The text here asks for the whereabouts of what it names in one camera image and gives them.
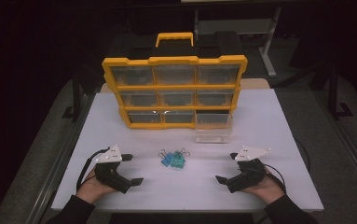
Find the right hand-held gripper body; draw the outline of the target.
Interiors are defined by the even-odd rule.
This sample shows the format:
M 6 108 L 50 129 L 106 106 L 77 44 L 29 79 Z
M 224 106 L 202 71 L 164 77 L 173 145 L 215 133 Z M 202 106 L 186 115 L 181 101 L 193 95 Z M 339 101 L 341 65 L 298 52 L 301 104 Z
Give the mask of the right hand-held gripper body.
M 259 160 L 271 152 L 270 148 L 243 146 L 234 160 L 240 174 L 227 180 L 227 188 L 231 193 L 241 191 L 258 184 L 265 176 L 264 164 Z

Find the person's left hand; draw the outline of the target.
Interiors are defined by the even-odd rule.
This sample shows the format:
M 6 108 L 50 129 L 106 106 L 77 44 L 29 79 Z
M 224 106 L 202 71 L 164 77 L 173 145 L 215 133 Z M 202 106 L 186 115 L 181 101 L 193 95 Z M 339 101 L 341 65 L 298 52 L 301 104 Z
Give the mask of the person's left hand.
M 112 192 L 115 192 L 115 190 L 101 183 L 95 177 L 94 170 L 91 170 L 76 191 L 76 197 L 86 203 L 95 204 L 103 196 Z

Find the person's right hand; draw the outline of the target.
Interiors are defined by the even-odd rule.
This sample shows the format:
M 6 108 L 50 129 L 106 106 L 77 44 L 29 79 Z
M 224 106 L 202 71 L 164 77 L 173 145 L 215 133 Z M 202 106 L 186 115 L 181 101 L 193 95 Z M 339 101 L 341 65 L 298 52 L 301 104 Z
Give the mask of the person's right hand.
M 265 167 L 265 171 L 264 178 L 258 184 L 244 189 L 243 192 L 253 194 L 265 204 L 271 204 L 284 196 L 285 190 L 281 181 L 267 167 Z

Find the yellow black organizer cabinet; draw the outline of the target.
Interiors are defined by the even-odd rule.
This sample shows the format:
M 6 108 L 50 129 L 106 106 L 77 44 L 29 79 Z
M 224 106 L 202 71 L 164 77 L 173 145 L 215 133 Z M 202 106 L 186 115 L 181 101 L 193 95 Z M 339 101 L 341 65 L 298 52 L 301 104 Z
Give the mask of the yellow black organizer cabinet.
M 234 32 L 217 32 L 196 40 L 191 33 L 161 33 L 158 35 L 119 35 L 113 42 L 108 55 L 103 59 L 104 79 L 109 90 L 117 99 L 117 88 L 111 75 L 111 69 L 116 66 L 156 66 L 165 64 L 237 64 L 239 77 L 238 92 L 234 97 L 234 110 L 240 95 L 240 80 L 246 71 L 248 60 L 240 47 L 239 37 Z M 117 99 L 118 112 L 121 116 L 121 102 Z M 191 127 L 165 127 L 146 125 L 132 129 L 169 129 Z

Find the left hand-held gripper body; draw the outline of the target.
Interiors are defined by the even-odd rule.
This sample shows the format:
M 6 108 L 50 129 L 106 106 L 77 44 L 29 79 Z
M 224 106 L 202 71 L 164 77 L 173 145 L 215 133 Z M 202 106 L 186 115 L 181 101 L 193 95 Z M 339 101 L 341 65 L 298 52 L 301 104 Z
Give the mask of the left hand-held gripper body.
M 118 166 L 122 163 L 122 155 L 118 146 L 109 147 L 96 159 L 94 172 L 96 178 L 104 185 L 126 193 L 131 187 L 130 180 L 117 171 Z

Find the grey metal frame rail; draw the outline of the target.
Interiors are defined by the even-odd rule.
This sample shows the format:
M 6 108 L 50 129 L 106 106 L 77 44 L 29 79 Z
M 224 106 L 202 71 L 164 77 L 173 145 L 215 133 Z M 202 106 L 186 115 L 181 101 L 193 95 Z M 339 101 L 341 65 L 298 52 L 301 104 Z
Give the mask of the grey metal frame rail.
M 39 224 L 50 208 L 92 101 L 86 99 L 79 108 L 56 104 L 47 115 L 28 154 L 34 199 L 24 224 Z
M 346 129 L 340 122 L 341 118 L 352 118 L 353 113 L 344 103 L 338 103 L 338 107 L 340 107 L 341 110 L 333 112 L 329 108 L 328 98 L 324 96 L 321 92 L 316 92 L 315 97 L 317 99 L 318 104 L 323 106 L 323 113 L 328 118 L 329 122 L 332 124 L 340 141 L 343 143 L 345 149 L 348 151 L 350 160 L 353 163 L 355 171 L 357 172 L 357 147 L 354 145 Z

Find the clear plastic drawer bin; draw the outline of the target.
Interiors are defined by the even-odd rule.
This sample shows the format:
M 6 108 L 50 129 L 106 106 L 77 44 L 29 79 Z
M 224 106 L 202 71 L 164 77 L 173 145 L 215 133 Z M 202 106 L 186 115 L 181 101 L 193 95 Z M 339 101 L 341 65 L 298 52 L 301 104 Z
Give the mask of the clear plastic drawer bin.
M 232 134 L 232 118 L 229 114 L 197 114 L 195 129 L 198 143 L 224 144 Z

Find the black metal stand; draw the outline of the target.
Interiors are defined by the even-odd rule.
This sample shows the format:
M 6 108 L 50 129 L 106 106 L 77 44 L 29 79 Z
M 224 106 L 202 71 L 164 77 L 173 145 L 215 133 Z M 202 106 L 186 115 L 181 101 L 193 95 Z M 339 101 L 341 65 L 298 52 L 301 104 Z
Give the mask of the black metal stand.
M 81 101 L 83 96 L 82 87 L 79 81 L 79 76 L 77 71 L 73 73 L 72 91 L 73 91 L 72 93 L 73 104 L 65 108 L 62 117 L 64 119 L 71 119 L 72 122 L 76 122 L 81 113 Z
M 338 71 L 336 65 L 331 65 L 328 90 L 328 110 L 335 120 L 343 117 L 352 117 L 353 114 L 345 103 L 337 101 Z

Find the grid of clear drawers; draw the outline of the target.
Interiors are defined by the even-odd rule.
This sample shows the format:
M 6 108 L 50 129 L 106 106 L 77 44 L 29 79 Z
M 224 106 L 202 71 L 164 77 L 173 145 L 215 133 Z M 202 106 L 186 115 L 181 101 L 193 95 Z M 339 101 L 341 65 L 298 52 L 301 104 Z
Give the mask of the grid of clear drawers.
M 165 64 L 111 69 L 121 116 L 132 127 L 225 126 L 237 95 L 237 64 Z

